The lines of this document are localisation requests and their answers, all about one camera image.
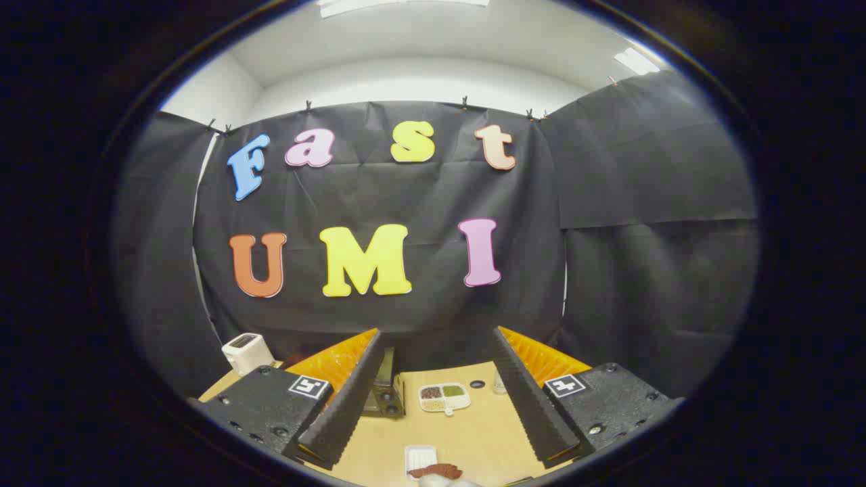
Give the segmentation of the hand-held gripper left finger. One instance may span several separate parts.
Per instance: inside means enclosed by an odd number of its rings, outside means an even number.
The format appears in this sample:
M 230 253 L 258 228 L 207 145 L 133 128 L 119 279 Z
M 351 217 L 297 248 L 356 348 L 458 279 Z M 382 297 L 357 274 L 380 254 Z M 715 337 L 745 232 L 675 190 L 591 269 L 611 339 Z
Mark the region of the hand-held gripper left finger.
M 381 332 L 370 329 L 288 369 L 260 365 L 193 407 L 254 448 L 331 469 L 383 358 Z

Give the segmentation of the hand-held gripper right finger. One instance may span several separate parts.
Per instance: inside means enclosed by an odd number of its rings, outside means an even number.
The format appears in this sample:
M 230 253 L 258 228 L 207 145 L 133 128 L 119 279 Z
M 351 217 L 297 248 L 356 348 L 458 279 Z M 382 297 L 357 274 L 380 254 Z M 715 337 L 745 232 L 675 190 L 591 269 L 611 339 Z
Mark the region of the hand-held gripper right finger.
M 553 467 L 650 427 L 681 406 L 616 363 L 588 367 L 496 327 L 490 352 L 537 459 Z

